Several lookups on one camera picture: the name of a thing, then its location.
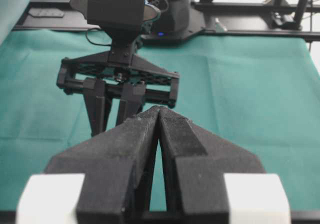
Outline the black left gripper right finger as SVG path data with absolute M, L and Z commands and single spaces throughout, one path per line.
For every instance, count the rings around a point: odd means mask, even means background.
M 160 108 L 158 121 L 167 210 L 185 224 L 227 224 L 223 174 L 263 174 L 260 159 L 168 108 Z

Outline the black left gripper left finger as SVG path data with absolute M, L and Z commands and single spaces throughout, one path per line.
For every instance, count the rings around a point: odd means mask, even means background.
M 153 106 L 50 159 L 47 174 L 85 175 L 76 206 L 80 224 L 123 224 L 149 209 L 159 111 Z

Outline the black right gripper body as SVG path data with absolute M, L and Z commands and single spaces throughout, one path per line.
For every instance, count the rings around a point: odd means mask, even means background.
M 106 93 L 114 98 L 120 98 L 125 83 L 169 86 L 170 91 L 147 89 L 145 101 L 152 104 L 176 106 L 180 75 L 158 67 L 146 59 L 133 54 L 131 63 L 110 62 L 109 51 L 91 54 L 79 58 L 64 58 L 57 75 L 56 85 L 70 95 L 81 94 L 84 81 L 76 79 L 77 74 L 116 81 L 118 84 L 108 84 Z

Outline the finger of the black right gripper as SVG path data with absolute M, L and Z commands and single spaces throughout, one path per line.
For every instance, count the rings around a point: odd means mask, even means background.
M 106 131 L 110 114 L 110 99 L 106 96 L 106 82 L 87 77 L 83 83 L 83 98 L 90 123 L 91 136 Z
M 145 84 L 125 83 L 123 85 L 116 119 L 117 126 L 142 111 L 145 105 L 145 94 Z

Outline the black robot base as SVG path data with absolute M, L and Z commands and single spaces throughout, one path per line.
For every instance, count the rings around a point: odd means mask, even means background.
M 173 45 L 205 33 L 204 13 L 196 10 L 192 0 L 168 0 L 168 10 L 161 14 L 149 34 L 141 39 L 147 45 Z

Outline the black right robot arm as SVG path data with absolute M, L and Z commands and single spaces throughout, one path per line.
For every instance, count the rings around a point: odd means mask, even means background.
M 109 50 L 64 58 L 57 86 L 66 94 L 82 94 L 96 136 L 106 130 L 113 99 L 119 99 L 116 124 L 143 109 L 145 103 L 176 105 L 180 76 L 137 55 L 139 37 L 161 16 L 158 0 L 70 0 L 87 23 L 110 38 Z

